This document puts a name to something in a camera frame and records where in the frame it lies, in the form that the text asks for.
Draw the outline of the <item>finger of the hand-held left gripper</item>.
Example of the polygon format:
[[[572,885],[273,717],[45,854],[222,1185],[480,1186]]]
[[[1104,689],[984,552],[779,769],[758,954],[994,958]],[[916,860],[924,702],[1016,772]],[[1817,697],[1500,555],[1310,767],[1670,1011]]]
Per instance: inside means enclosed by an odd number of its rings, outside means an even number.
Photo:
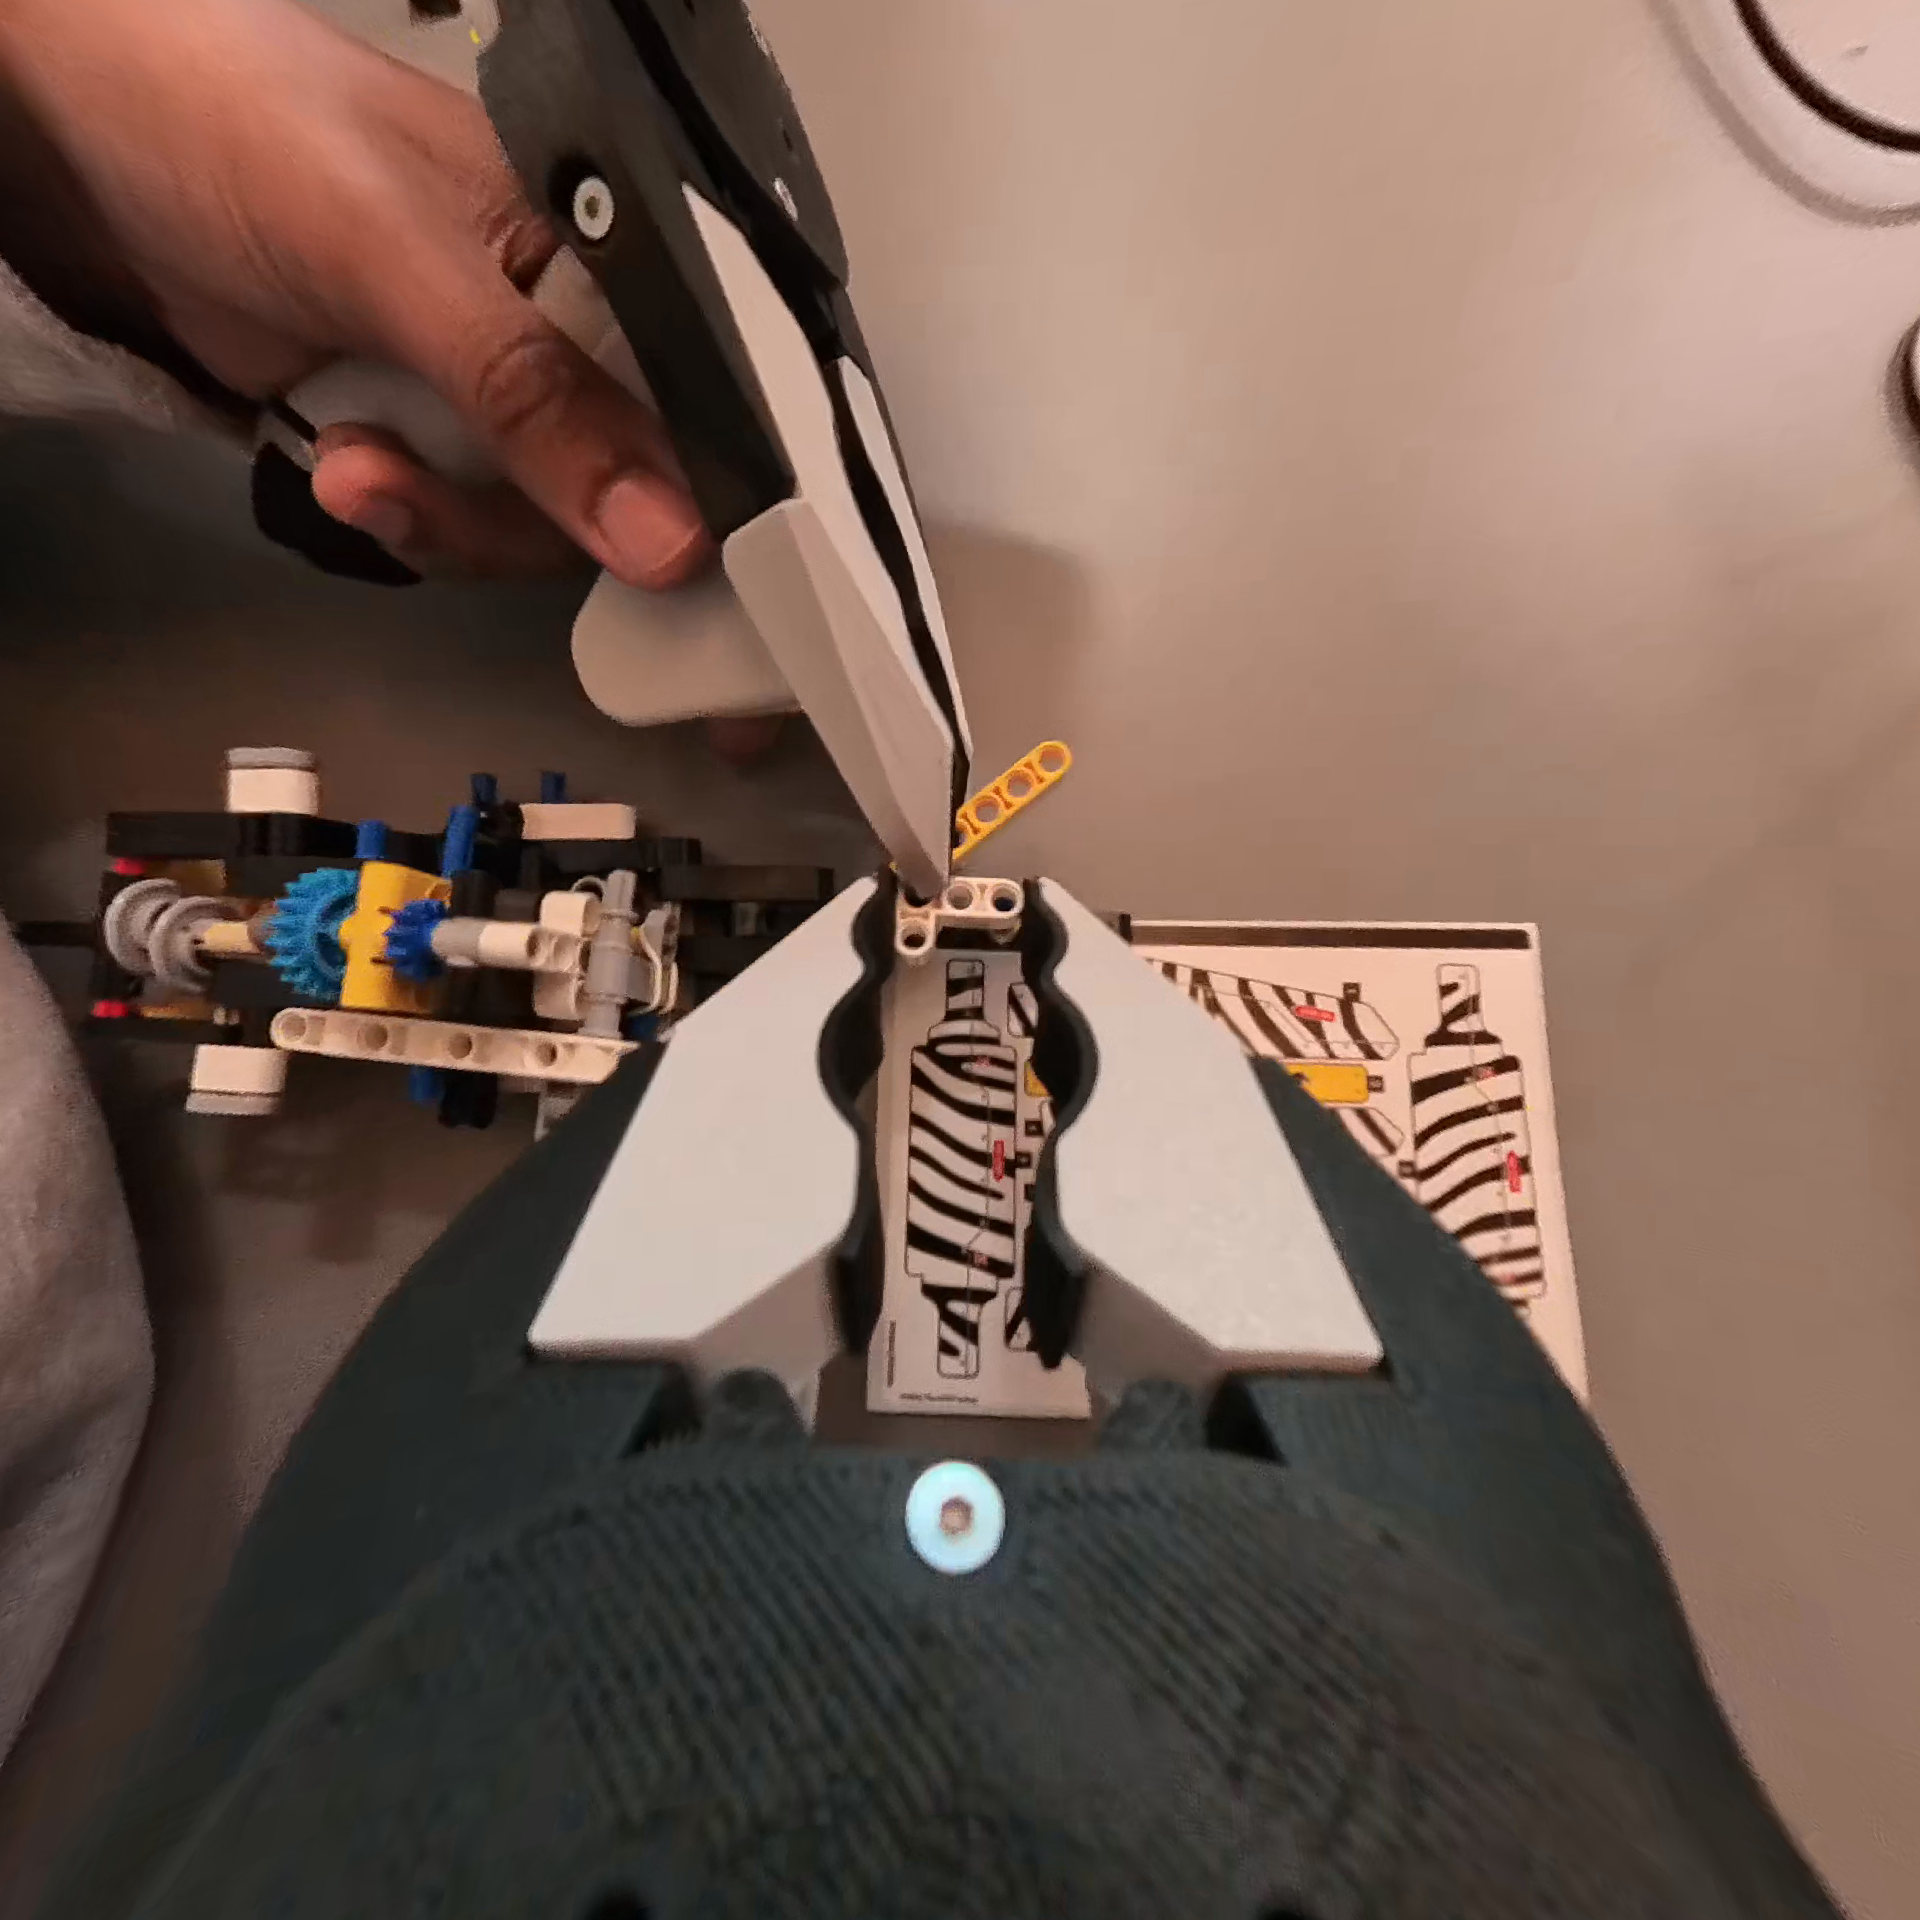
[[[950,781],[951,785],[965,785],[971,774],[971,732],[967,727],[965,701],[958,685],[947,618],[927,552],[917,502],[900,460],[893,423],[888,416],[879,391],[858,358],[841,356],[835,371],[868,465],[873,469],[877,489],[886,498],[892,525],[900,537],[905,565],[913,576],[917,617],[926,637],[926,657],[936,661],[936,667],[927,665],[924,672],[954,743],[954,772]]]
[[[860,440],[840,358],[818,352],[749,238],[696,189],[691,224],[792,473],[788,498],[722,538],[735,599],[904,886],[947,885],[954,740],[926,667],[900,533]]]

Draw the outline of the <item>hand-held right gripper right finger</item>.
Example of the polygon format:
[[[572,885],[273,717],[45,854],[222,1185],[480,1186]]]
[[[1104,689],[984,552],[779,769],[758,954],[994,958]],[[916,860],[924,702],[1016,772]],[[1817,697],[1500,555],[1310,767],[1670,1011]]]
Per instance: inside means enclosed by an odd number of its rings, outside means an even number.
[[[1024,892],[1022,982],[1052,1108],[1022,1255],[1043,1366],[1371,1375],[1379,1333],[1235,1038],[1047,876]]]

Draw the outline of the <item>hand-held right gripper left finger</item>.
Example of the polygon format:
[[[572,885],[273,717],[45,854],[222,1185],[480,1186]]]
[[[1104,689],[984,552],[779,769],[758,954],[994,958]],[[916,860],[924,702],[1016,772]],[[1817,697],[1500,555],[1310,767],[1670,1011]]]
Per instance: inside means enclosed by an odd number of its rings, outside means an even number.
[[[818,1375],[843,1348],[832,1259],[855,1218],[855,1124],[830,1017],[861,987],[855,879],[665,1041],[527,1329],[563,1361]]]

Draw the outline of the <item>yellow lego beam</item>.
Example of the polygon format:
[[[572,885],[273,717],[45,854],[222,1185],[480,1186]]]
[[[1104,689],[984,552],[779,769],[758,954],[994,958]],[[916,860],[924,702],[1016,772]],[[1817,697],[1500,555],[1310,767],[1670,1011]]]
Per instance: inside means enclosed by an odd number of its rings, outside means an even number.
[[[971,857],[985,841],[1052,793],[1073,767],[1060,739],[1030,748],[1001,774],[980,787],[954,815],[954,859]]]

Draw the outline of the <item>white lego T connector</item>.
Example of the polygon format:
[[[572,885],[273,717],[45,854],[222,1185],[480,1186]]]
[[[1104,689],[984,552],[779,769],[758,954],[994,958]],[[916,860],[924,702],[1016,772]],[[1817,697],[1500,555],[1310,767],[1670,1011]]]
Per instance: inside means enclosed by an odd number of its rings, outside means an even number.
[[[950,876],[926,898],[900,886],[893,900],[892,951],[908,964],[926,964],[937,952],[1013,948],[1025,894],[1013,879]]]

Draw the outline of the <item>lego vehicle chassis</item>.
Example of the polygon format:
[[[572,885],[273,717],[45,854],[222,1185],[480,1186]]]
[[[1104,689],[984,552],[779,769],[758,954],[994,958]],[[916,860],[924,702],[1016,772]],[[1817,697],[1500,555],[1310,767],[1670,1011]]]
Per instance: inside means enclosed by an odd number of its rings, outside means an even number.
[[[392,1066],[445,1128],[505,1094],[563,1119],[835,890],[727,862],[542,772],[474,774],[439,828],[324,812],[316,757],[231,748],[213,811],[113,812],[78,918],[14,925],[82,964],[86,1034],[190,1051],[183,1108],[276,1116],[296,1059]]]

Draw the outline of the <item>person's left hand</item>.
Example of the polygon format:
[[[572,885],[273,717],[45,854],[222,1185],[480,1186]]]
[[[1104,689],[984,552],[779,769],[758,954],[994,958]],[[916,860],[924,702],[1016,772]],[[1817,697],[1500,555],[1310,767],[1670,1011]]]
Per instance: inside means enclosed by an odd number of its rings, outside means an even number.
[[[4,259],[63,319],[211,401],[350,361],[410,374],[498,470],[460,486],[324,427],[327,525],[422,575],[707,569],[659,421],[533,300],[562,243],[465,92],[300,5],[7,2],[2,65]]]

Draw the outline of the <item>zebra striped sticker sheet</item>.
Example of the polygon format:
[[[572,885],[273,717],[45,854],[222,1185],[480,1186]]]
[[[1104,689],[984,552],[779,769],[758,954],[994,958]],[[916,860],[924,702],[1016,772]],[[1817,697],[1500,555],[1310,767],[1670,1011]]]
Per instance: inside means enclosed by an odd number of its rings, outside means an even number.
[[[1122,923],[1132,951],[1278,1062],[1476,1262],[1590,1399],[1538,930],[1528,925]],[[940,940],[883,1013],[883,1295],[864,1409],[1081,1422],[1084,1371],[1033,1352],[1024,1248],[1052,1101],[1019,956]]]

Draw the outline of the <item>person's grey sweatshirt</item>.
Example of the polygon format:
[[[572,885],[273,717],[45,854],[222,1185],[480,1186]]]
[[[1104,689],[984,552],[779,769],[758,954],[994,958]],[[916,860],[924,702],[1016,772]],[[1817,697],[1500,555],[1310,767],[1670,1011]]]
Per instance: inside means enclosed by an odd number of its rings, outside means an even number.
[[[151,1409],[154,1339],[108,1126],[2,930],[2,1754],[78,1622]]]

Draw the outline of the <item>white monitor stand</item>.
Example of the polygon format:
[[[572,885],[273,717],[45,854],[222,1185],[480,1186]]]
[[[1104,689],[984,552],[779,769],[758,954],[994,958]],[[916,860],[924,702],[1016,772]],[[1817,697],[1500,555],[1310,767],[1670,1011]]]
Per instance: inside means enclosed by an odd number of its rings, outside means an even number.
[[[1656,2],[1695,92],[1767,180],[1856,228],[1918,224],[1914,2]]]

